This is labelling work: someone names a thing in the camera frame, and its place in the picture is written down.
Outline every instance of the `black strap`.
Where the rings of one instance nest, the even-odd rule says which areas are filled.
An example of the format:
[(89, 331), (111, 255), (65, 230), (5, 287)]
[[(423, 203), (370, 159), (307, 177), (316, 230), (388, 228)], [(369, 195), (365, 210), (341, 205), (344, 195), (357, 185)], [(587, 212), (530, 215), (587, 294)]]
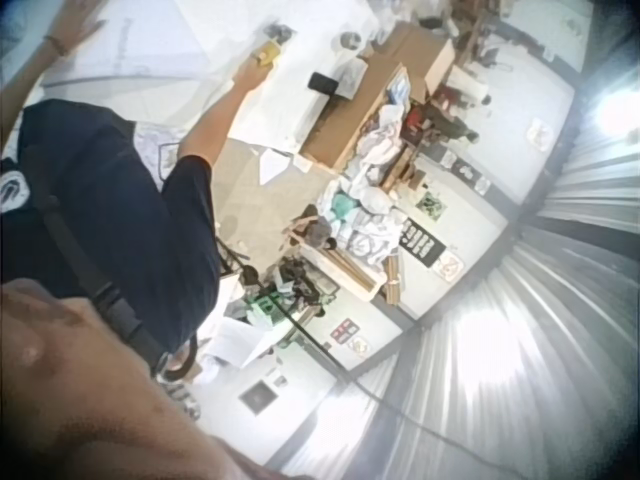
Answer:
[(137, 318), (120, 290), (111, 283), (84, 252), (60, 213), (58, 199), (49, 191), (44, 172), (46, 159), (37, 147), (27, 147), (20, 155), (20, 168), (31, 189), (34, 207), (42, 214), (51, 238), (78, 278), (94, 307), (109, 327), (138, 353), (152, 375), (164, 369), (168, 355)]

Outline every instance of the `black cable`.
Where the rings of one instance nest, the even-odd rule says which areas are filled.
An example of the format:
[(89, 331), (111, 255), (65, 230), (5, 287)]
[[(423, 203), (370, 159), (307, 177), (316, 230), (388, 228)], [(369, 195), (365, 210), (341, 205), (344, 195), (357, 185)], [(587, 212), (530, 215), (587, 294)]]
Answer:
[[(220, 245), (222, 245), (222, 247), (224, 247), (224, 249), (227, 251), (227, 253), (234, 259), (234, 261), (238, 265), (240, 265), (242, 268), (245, 267), (245, 265), (240, 261), (240, 259), (235, 254), (235, 252), (233, 252), (229, 247), (227, 247), (221, 241), (218, 242), (218, 244), (220, 244)], [(264, 285), (260, 282), (259, 279), (257, 280), (256, 284), (261, 289), (264, 289)], [(293, 317), (291, 317), (289, 312), (282, 305), (280, 305), (280, 302), (278, 302), (276, 299), (273, 299), (272, 302), (284, 314), (284, 316), (295, 326), (295, 328), (300, 333), (302, 333), (303, 336), (305, 336), (318, 350), (320, 350), (338, 368), (338, 370), (344, 376), (344, 380), (347, 380), (348, 383), (353, 383), (356, 387), (358, 387), (358, 389), (360, 389), (362, 391), (362, 393), (364, 393), (367, 397), (372, 399), (374, 402), (376, 402), (379, 405), (382, 405), (383, 407), (387, 408), (388, 410), (393, 412), (398, 417), (402, 418), (403, 420), (405, 420), (406, 422), (410, 423), (414, 427), (424, 431), (428, 435), (431, 435), (432, 437), (436, 438), (437, 440), (440, 440), (441, 442), (446, 443), (447, 445), (449, 445), (449, 446), (451, 446), (453, 448), (456, 448), (456, 449), (458, 449), (459, 451), (461, 451), (463, 453), (466, 453), (468, 456), (473, 458), (476, 462), (484, 465), (485, 467), (493, 468), (495, 470), (498, 470), (500, 472), (503, 472), (503, 473), (511, 475), (511, 476), (513, 476), (515, 478), (518, 478), (519, 480), (531, 480), (529, 477), (527, 477), (526, 475), (520, 473), (515, 468), (508, 467), (506, 465), (501, 465), (499, 463), (494, 463), (494, 462), (492, 462), (490, 460), (487, 460), (487, 459), (481, 457), (480, 455), (478, 455), (477, 453), (475, 453), (470, 448), (465, 447), (461, 443), (458, 443), (455, 440), (451, 440), (450, 438), (445, 437), (444, 435), (442, 435), (442, 434), (440, 434), (440, 433), (438, 433), (438, 432), (436, 432), (434, 430), (431, 430), (430, 428), (424, 426), (420, 422), (418, 422), (418, 421), (414, 420), (413, 418), (411, 418), (409, 415), (404, 413), (402, 410), (400, 410), (396, 406), (391, 405), (389, 402), (387, 402), (383, 398), (378, 397), (376, 394), (374, 394), (369, 389), (367, 389), (364, 385), (362, 385), (358, 381), (358, 379), (353, 377), (351, 375), (351, 372), (349, 372), (349, 370), (347, 370), (333, 355), (331, 355), (327, 351), (327, 349), (324, 348), (324, 346), (320, 344), (320, 342), (318, 342), (315, 338), (313, 338), (313, 336), (309, 332), (307, 332), (304, 327), (302, 327), (300, 324), (298, 324), (298, 322), (296, 320), (294, 320)]]

